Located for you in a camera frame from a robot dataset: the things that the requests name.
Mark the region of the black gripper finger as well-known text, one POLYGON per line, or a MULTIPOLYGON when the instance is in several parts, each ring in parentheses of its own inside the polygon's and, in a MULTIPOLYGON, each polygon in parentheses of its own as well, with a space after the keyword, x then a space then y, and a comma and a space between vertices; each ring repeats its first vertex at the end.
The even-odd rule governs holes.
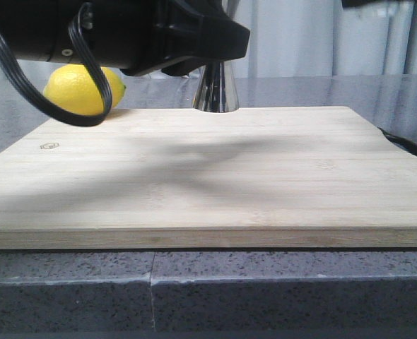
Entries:
POLYGON ((167 10, 167 75, 187 75, 211 62, 246 55, 249 30, 227 15, 221 1, 169 1, 167 10))

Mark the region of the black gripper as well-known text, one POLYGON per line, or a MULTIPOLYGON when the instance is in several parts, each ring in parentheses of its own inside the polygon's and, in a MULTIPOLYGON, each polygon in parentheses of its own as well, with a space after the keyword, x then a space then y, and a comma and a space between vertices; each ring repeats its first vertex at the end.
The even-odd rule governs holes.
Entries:
POLYGON ((416 0, 341 0, 343 8, 360 8, 377 4, 415 4, 416 0))
MULTIPOLYGON (((89 1, 82 33, 101 66, 120 69, 128 76, 160 70, 183 76, 201 67, 191 56, 166 52, 164 30, 169 1, 89 1)), ((0 32, 14 57, 28 61, 78 64, 69 37, 69 24, 82 1, 0 1, 0 32)))

